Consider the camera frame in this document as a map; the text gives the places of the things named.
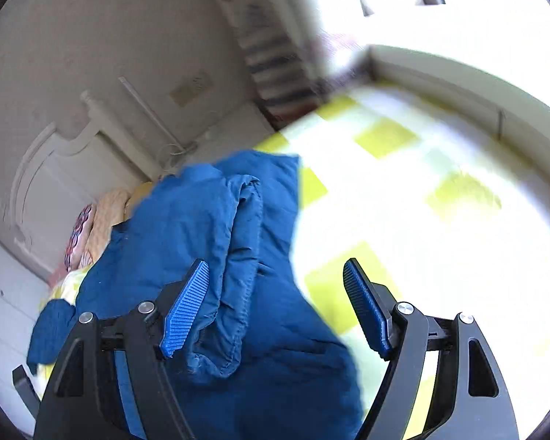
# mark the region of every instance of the ribbed blue pad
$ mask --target ribbed blue pad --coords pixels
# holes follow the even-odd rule
[[[185,287],[165,317],[165,334],[159,345],[165,357],[173,357],[173,353],[183,347],[209,281],[210,269],[205,261],[201,261],[194,274],[185,281]]]
[[[344,264],[342,271],[344,289],[356,313],[362,332],[367,338],[369,347],[378,352],[381,358],[387,360],[391,353],[391,345],[387,330],[387,320],[381,308],[367,287],[367,281],[358,272],[352,261]]]

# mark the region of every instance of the white headboard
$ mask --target white headboard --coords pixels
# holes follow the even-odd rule
[[[10,191],[10,222],[22,252],[49,272],[63,260],[77,215],[114,188],[132,191],[162,169],[89,91],[89,124],[66,140],[50,124],[26,151]]]

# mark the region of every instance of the blue fabric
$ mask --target blue fabric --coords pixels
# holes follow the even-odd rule
[[[115,227],[74,314],[47,304],[29,366],[54,361],[81,312],[121,316],[200,257],[210,287],[185,345],[165,361],[197,438],[353,438],[362,420],[354,364],[297,289],[289,262],[297,167],[296,157],[247,151],[164,179]],[[125,370],[118,376],[126,385]]]

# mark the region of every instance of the pink pillow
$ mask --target pink pillow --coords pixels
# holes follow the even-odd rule
[[[76,224],[73,226],[73,231],[65,250],[64,263],[68,272],[77,270],[80,264],[85,244],[88,241],[89,233],[94,224],[94,216],[95,204],[91,203],[86,205],[77,217]]]

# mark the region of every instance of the folded blue blanket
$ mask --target folded blue blanket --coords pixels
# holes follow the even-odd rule
[[[203,258],[210,287],[185,345],[166,360],[197,438],[353,438],[362,420],[354,364],[297,289],[289,262],[297,165],[247,151],[165,178],[115,227],[76,308],[55,300],[41,312],[31,369],[56,359],[83,311],[121,316]],[[117,367],[127,422],[143,436],[122,359]]]

